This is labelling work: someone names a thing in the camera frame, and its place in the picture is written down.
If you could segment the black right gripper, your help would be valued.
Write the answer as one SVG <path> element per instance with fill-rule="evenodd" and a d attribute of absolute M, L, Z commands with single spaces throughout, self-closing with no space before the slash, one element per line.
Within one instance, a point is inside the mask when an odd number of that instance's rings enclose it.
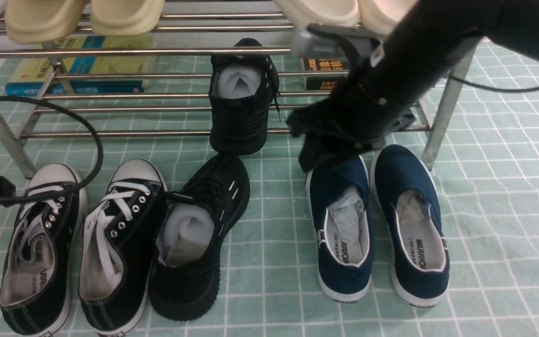
<path fill-rule="evenodd" d="M 390 115 L 360 84 L 344 81 L 321 102 L 294 109 L 286 120 L 293 137 L 305 136 L 298 157 L 305 172 L 336 166 L 361 152 L 383 148 L 387 136 L 413 122 L 411 109 Z"/>

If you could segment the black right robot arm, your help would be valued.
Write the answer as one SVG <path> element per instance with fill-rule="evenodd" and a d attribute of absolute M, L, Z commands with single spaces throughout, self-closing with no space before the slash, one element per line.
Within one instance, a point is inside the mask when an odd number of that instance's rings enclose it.
<path fill-rule="evenodd" d="M 343 51 L 350 72 L 321 102 L 287 118 L 304 136 L 303 171 L 383 147 L 396 123 L 483 38 L 539 61 L 539 0 L 420 0 L 372 52 L 370 32 L 310 24 L 291 49 Z"/>

